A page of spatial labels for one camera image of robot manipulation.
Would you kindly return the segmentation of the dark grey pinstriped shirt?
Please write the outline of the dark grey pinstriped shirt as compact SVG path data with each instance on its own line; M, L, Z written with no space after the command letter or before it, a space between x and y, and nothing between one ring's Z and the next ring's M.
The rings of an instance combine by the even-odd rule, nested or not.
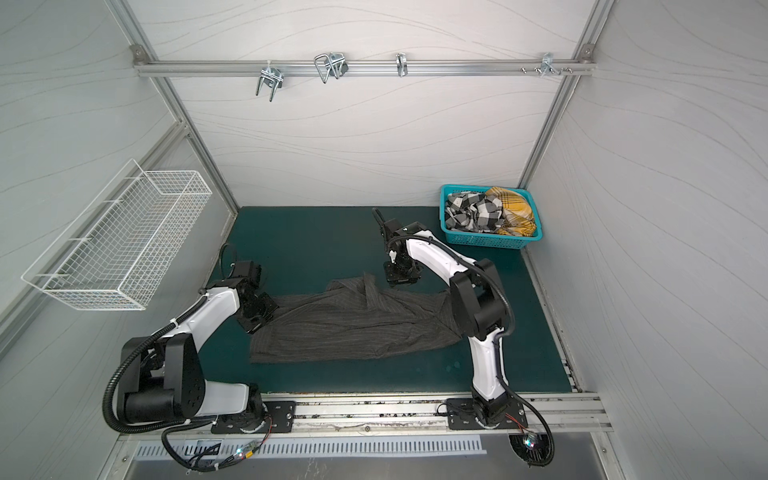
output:
M368 273L332 280L321 293L275 302L273 319L251 336L254 364L378 360L463 339L448 292L382 289Z

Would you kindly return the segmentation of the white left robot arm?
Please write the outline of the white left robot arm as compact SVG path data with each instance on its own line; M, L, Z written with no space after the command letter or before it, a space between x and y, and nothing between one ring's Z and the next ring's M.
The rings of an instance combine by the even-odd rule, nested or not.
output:
M164 327L127 341L102 398L107 425L124 434L206 419L220 420L227 433L261 428L267 410L257 385L208 380L199 358L226 320L236 318L253 333L273 319L277 305L260 291L260 277L260 265L237 261Z

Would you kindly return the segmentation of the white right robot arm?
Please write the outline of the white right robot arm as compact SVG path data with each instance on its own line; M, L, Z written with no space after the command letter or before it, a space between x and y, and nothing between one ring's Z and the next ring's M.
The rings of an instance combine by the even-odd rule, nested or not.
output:
M428 268L449 287L454 322L469 339L473 364L472 404L484 428L501 423L514 396L509 393L501 348L511 307L493 262L463 256L439 241L418 222L404 226L372 210L389 260L384 268L390 285L413 284Z

